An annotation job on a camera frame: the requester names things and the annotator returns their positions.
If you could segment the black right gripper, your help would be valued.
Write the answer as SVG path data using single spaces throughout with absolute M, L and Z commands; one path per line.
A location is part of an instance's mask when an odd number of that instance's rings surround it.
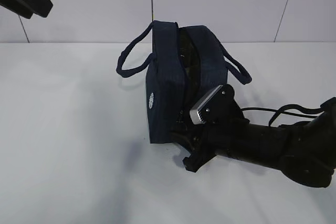
M 217 155 L 236 158 L 236 119 L 172 130 L 171 139 L 190 154 L 182 160 L 185 169 L 197 172 Z

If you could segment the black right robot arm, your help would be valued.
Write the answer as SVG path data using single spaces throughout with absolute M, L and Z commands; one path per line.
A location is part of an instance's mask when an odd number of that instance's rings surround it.
M 335 170 L 335 98 L 312 121 L 278 127 L 251 124 L 234 99 L 219 106 L 213 122 L 173 131 L 173 142 L 190 156 L 186 170 L 198 171 L 217 155 L 281 171 L 304 186 L 326 188 Z

